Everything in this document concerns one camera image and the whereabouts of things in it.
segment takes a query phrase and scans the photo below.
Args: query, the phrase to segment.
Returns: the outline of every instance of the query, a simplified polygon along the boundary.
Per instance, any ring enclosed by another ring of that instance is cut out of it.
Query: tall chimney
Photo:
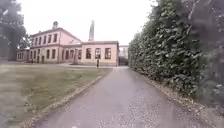
[[[94,41],[94,20],[92,20],[89,30],[89,41]]]

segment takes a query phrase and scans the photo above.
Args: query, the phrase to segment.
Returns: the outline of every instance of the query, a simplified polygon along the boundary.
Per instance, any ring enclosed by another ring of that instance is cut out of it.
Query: entrance
[[[40,62],[40,57],[37,56],[37,63],[39,64],[39,62]]]
[[[44,63],[44,56],[41,57],[41,63]]]

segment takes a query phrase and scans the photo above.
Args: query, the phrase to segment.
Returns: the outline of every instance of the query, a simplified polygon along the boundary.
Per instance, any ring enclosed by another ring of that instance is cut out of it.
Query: path
[[[127,68],[115,68],[37,128],[209,128]]]

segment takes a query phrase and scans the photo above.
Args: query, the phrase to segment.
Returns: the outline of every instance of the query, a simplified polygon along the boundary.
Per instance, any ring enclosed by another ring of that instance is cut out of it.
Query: grass
[[[0,66],[0,97],[1,92],[20,97],[19,102],[15,99],[10,102],[7,98],[5,101],[4,98],[0,98],[0,102],[3,100],[0,108],[12,107],[11,114],[7,113],[10,111],[8,109],[4,113],[6,115],[4,117],[8,117],[6,123],[18,123],[32,116],[98,76],[105,75],[108,71],[109,69],[49,65]]]

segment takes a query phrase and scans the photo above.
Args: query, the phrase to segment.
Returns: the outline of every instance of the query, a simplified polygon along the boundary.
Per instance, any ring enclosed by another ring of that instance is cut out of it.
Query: chimney
[[[55,21],[55,22],[53,23],[53,27],[52,27],[52,29],[55,29],[55,28],[58,28],[58,22],[57,22],[57,21]]]
[[[89,41],[94,41],[94,20],[92,20],[89,30]]]

